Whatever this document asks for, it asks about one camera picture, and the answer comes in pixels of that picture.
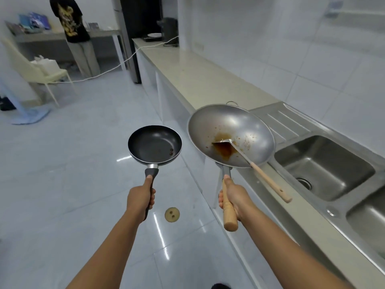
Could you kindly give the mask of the steel wok with wooden handle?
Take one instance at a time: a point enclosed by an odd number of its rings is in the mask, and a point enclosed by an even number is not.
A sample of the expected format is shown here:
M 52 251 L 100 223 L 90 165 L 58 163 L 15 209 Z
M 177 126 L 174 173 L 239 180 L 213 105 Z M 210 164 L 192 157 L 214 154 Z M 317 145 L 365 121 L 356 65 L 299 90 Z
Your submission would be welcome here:
M 252 163 L 267 163 L 276 151 L 271 129 L 251 112 L 227 104 L 203 106 L 191 115 L 187 131 L 193 145 L 219 168 L 219 180 L 224 195 L 223 226 L 228 232 L 238 229 L 233 205 L 225 197 L 224 175 L 231 169 L 248 169 L 251 165 L 240 154 L 243 152 Z

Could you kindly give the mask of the cream chair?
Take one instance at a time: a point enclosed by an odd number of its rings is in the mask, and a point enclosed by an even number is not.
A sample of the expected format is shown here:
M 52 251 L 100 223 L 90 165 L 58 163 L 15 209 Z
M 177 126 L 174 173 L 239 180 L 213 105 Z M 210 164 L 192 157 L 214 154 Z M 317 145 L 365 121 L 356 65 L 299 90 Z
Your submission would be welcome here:
M 29 61 L 7 38 L 0 38 L 1 43 L 5 47 L 8 60 L 12 68 L 28 83 L 42 84 L 46 87 L 52 99 L 59 106 L 55 95 L 51 91 L 49 84 L 59 83 L 63 78 L 67 78 L 71 84 L 75 94 L 78 94 L 72 79 L 66 69 L 61 69 L 58 65 L 53 68 L 53 71 L 46 72 L 39 63 Z

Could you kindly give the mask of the person's left forearm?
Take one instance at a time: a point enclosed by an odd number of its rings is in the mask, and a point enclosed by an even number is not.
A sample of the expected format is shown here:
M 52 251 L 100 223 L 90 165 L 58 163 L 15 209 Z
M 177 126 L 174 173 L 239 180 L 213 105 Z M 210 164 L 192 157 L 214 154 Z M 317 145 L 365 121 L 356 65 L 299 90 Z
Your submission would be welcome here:
M 65 289 L 119 289 L 145 212 L 126 210 L 100 247 Z

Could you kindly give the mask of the stainless steel double sink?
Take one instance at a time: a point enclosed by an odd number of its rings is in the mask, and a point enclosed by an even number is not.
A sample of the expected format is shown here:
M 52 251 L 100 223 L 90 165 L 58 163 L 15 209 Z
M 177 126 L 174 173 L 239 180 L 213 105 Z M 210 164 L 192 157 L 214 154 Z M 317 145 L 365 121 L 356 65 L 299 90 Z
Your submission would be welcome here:
M 251 113 L 274 135 L 271 167 L 385 275 L 385 158 L 283 102 Z

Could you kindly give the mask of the sink drain strainer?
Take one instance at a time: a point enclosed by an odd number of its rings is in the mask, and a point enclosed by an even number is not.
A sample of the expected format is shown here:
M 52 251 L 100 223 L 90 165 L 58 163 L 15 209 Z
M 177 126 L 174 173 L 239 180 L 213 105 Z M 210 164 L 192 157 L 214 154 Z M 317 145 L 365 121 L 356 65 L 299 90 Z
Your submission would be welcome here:
M 313 185 L 311 183 L 311 181 L 309 181 L 308 179 L 305 179 L 303 177 L 297 177 L 296 180 L 304 186 L 305 189 L 311 191 L 312 188 L 313 188 Z

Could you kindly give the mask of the blue floor mat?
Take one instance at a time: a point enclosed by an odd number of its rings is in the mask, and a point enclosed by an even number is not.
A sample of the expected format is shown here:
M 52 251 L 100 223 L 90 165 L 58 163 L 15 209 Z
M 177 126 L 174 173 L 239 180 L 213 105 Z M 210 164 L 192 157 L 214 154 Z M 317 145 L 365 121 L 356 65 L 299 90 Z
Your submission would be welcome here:
M 12 125 L 31 125 L 40 122 L 50 114 L 51 110 L 44 107 L 30 109 L 17 109 L 17 115 L 13 116 Z

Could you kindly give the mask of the black non-stick frying pan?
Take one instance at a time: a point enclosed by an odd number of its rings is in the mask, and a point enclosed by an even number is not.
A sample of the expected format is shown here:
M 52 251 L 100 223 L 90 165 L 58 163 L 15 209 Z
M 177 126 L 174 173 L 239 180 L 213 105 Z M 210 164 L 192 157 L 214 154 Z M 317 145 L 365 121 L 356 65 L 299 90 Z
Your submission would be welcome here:
M 159 172 L 159 167 L 175 160 L 182 149 L 180 135 L 162 125 L 144 126 L 131 134 L 128 150 L 133 159 L 146 165 L 145 178 Z

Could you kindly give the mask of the black bag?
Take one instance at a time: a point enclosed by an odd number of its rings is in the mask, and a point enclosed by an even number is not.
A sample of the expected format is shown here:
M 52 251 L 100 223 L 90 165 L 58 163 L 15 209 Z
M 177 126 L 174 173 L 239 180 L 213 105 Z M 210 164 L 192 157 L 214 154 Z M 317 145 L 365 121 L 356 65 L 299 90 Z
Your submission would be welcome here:
M 12 104 L 8 97 L 0 97 L 0 111 L 13 111 L 16 107 Z

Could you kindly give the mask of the round floor drain cover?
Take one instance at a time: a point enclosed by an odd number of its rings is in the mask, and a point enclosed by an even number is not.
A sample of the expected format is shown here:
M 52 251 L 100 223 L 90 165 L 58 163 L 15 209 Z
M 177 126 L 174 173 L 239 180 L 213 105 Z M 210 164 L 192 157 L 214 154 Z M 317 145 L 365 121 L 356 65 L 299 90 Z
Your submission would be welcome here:
M 168 208 L 164 217 L 170 223 L 176 222 L 180 218 L 180 211 L 176 207 Z

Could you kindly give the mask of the person's left hand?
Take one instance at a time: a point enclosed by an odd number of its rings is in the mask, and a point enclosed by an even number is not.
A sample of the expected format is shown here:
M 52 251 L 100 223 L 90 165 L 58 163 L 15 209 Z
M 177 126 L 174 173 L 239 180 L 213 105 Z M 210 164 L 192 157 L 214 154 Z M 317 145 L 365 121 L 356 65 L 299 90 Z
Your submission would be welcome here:
M 153 189 L 145 189 L 144 184 L 130 189 L 127 198 L 126 214 L 132 218 L 135 223 L 142 223 L 148 215 L 148 210 L 155 204 L 155 192 Z

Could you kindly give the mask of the pile of colourful packets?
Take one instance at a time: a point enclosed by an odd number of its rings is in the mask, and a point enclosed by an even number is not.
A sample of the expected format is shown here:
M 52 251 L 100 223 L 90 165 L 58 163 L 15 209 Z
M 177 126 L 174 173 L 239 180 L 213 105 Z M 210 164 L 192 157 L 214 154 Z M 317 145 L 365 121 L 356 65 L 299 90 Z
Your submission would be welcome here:
M 48 17 L 35 12 L 19 14 L 18 23 L 12 23 L 7 20 L 4 23 L 13 36 L 37 34 L 46 30 L 52 30 Z

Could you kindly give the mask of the black refrigerator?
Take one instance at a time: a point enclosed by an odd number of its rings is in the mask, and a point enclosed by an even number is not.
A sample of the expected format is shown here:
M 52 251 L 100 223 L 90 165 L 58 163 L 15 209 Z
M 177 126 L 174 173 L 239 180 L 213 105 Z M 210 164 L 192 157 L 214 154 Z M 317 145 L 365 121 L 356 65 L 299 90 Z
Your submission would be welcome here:
M 113 0 L 115 16 L 124 45 L 125 62 L 132 81 L 141 84 L 141 75 L 133 39 L 160 33 L 157 21 L 163 17 L 162 0 Z

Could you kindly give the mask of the white bag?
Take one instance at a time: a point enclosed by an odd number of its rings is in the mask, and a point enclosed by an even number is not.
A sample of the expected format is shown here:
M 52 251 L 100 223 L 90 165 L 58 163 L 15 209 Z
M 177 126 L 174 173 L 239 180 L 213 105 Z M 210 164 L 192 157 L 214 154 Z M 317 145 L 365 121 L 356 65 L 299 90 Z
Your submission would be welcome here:
M 42 55 L 34 57 L 34 60 L 30 61 L 30 63 L 38 67 L 45 76 L 50 76 L 61 71 L 56 60 L 44 58 Z

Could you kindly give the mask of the person's right hand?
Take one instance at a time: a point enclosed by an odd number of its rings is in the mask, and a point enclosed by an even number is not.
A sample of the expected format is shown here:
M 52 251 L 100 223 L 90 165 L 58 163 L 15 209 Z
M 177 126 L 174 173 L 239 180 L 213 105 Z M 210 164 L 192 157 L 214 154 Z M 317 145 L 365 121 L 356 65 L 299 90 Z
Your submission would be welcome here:
M 238 184 L 238 191 L 234 196 L 228 196 L 227 199 L 232 204 L 235 214 L 237 216 L 237 220 L 240 222 L 244 222 L 245 219 L 248 219 L 251 211 L 256 210 L 257 206 L 254 204 L 252 199 L 250 198 L 247 190 Z

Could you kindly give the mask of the white kitchen base cabinets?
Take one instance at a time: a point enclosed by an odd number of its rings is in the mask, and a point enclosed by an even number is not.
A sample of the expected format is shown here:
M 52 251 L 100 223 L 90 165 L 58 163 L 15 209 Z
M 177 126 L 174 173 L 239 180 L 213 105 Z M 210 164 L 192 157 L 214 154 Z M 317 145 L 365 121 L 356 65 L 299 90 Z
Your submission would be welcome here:
M 154 237 L 155 261 L 164 288 L 207 288 L 222 282 L 232 288 L 282 289 L 267 261 L 240 225 L 234 233 L 223 228 L 223 212 L 216 198 L 222 188 L 219 168 L 190 141 L 187 123 L 194 108 L 156 69 L 145 53 L 138 53 L 141 75 L 153 88 L 143 87 L 165 126 L 182 138 L 175 171 L 162 168 L 156 179 L 160 208 L 150 212 L 148 234 Z M 165 211 L 176 207 L 180 218 L 168 222 Z

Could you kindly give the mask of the wall-mounted towel rail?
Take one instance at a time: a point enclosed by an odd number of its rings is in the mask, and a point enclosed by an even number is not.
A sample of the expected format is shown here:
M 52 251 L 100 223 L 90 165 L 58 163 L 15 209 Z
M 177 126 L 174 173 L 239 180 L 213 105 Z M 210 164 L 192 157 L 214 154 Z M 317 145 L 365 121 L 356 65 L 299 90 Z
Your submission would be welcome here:
M 340 14 L 352 14 L 352 15 L 371 15 L 371 16 L 384 16 L 385 11 L 379 10 L 367 10 L 367 9 L 343 9 L 344 2 L 341 0 L 331 1 L 324 13 L 326 18 L 337 18 Z

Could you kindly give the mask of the black electric kettle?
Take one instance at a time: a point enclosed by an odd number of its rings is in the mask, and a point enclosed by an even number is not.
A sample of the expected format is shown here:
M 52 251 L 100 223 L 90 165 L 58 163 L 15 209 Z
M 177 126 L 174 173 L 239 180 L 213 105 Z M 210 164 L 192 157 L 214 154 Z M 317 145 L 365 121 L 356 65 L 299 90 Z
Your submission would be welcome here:
M 164 47 L 179 47 L 178 20 L 165 17 L 157 21 L 161 29 L 162 42 Z

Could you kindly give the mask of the person's right forearm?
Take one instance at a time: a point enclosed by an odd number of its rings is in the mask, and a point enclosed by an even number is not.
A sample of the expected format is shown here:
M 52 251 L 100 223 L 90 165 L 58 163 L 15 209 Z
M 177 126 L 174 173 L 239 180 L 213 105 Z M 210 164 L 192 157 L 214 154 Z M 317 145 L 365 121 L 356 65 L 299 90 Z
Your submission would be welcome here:
M 239 208 L 238 214 L 283 289 L 352 289 L 303 251 L 257 207 Z

